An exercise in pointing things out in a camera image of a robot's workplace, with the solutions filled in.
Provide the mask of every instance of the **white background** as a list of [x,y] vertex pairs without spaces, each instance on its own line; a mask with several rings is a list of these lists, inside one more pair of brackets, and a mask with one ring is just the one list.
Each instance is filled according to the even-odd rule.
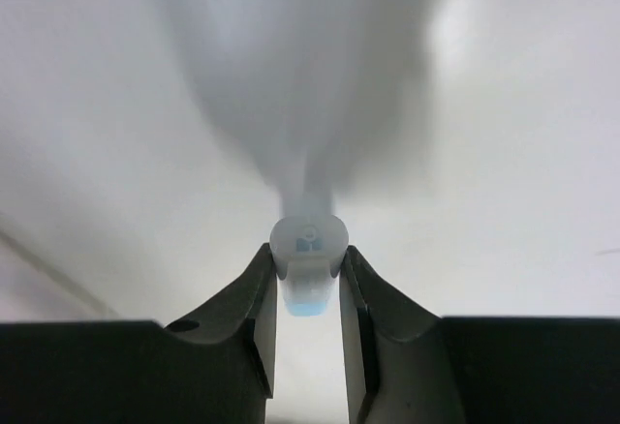
[[[418,303],[618,316],[618,2],[0,0],[0,228],[166,323],[267,240],[278,153],[333,128],[336,213]],[[0,317],[46,318],[57,288],[0,261]],[[346,422],[336,301],[278,320],[269,414]]]

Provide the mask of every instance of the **black metal bracket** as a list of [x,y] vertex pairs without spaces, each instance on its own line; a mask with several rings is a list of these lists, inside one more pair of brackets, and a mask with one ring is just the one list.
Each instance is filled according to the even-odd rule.
[[[620,422],[617,319],[438,318],[355,247],[339,287],[352,423]],[[262,424],[276,301],[264,244],[167,328],[0,324],[0,422]]]

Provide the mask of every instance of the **white surface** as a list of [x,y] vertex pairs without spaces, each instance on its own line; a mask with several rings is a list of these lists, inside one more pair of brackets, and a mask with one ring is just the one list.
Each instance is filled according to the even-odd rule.
[[0,238],[0,322],[107,318],[53,282]]
[[[618,0],[188,3],[211,36],[189,70],[162,0],[0,0],[0,218],[30,251],[170,321],[278,218],[262,116],[351,110],[319,151],[397,287],[438,314],[620,315]],[[345,422],[335,303],[280,313],[269,412]]]

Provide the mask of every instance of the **white plastic object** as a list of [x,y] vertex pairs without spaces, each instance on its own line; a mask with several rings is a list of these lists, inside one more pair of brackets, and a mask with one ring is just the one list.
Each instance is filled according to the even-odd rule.
[[276,223],[269,246],[289,313],[315,316],[326,309],[348,245],[349,232],[335,216],[291,216]]

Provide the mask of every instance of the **blue marking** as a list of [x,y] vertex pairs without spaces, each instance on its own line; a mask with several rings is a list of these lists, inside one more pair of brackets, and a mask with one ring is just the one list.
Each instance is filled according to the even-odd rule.
[[299,318],[322,315],[326,309],[326,301],[321,301],[318,303],[287,303],[287,310],[289,313]]
[[317,238],[313,242],[309,242],[305,238],[297,238],[295,249],[298,253],[318,252],[323,249],[323,240]]
[[312,244],[303,239],[303,238],[297,238],[297,242],[296,242],[296,250],[298,252],[309,252],[312,249]]

